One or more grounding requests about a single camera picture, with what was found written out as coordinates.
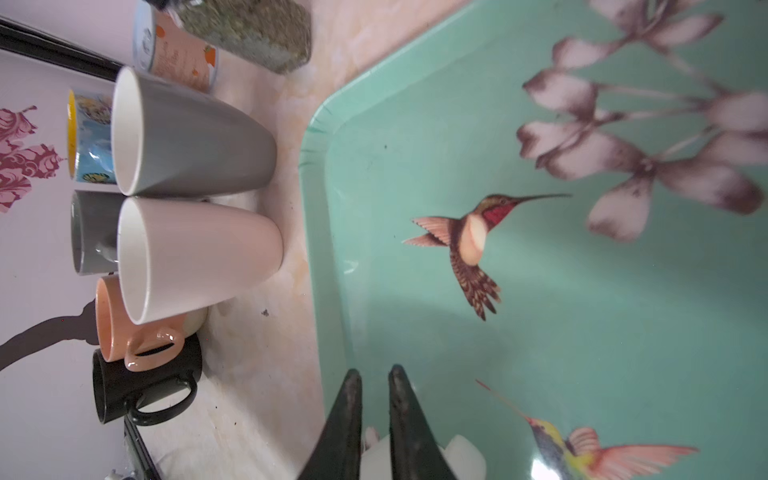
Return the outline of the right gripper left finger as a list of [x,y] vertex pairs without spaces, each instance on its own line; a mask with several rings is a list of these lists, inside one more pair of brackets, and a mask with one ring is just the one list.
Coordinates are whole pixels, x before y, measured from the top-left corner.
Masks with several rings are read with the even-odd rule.
[[359,371],[350,369],[298,480],[360,478],[362,392]]

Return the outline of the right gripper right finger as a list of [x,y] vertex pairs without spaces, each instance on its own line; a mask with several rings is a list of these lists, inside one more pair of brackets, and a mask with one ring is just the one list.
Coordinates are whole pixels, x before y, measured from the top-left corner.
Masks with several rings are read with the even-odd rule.
[[455,480],[401,365],[392,367],[388,384],[392,478]]

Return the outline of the white teapot shaped mug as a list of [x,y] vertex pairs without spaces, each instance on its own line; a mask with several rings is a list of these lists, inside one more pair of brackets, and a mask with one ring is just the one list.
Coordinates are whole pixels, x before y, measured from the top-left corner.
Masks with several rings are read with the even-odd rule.
[[389,434],[374,427],[362,433],[360,479],[477,479],[487,478],[487,464],[480,450],[462,435],[445,445],[421,448],[402,458],[391,449]]

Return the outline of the peach orange mug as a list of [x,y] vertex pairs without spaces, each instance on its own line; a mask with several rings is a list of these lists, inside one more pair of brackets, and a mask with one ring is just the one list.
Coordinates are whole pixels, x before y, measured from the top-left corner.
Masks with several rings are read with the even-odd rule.
[[95,318],[101,354],[107,362],[122,361],[132,372],[152,370],[175,359],[208,315],[206,307],[134,324],[124,305],[119,276],[104,276],[97,283]]

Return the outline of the black mug white inside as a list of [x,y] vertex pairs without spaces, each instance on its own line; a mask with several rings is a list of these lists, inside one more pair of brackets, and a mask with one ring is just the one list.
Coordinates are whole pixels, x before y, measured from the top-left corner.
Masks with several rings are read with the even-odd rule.
[[[136,426],[154,426],[185,412],[195,400],[203,355],[197,335],[186,339],[181,353],[160,367],[131,372],[122,363],[108,362],[100,350],[92,355],[92,386],[98,421],[127,418]],[[187,395],[174,405],[154,412],[144,407],[181,391]]]

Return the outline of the pale pink mug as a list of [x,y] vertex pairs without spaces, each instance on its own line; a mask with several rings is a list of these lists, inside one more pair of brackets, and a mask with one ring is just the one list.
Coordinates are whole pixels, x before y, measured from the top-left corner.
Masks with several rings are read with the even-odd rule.
[[126,199],[117,253],[125,309],[144,325],[240,295],[282,263],[278,226],[256,213],[204,202]]

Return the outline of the green floral tray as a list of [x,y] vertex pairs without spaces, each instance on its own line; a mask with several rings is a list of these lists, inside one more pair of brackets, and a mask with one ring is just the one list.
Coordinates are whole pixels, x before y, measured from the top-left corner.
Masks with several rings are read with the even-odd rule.
[[321,384],[491,479],[767,475],[767,5],[478,1],[330,96]]

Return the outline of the dark grey mug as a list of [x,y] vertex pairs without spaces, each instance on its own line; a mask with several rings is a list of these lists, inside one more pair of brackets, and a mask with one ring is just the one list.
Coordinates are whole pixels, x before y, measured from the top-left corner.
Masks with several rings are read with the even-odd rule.
[[71,251],[80,276],[117,272],[119,214],[125,197],[75,190],[70,205]]

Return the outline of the light grey mug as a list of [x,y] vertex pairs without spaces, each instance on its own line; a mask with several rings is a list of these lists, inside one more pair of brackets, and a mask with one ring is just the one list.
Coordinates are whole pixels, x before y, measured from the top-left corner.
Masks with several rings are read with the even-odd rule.
[[204,197],[267,186],[273,135],[207,94],[122,68],[111,115],[114,173],[126,196]]

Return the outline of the blue iridescent mug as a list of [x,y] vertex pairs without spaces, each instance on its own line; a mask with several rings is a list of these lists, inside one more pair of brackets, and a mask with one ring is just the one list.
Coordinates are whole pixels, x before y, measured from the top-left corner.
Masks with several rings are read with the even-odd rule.
[[91,184],[116,184],[111,148],[111,116],[111,96],[69,91],[68,170],[73,180]]

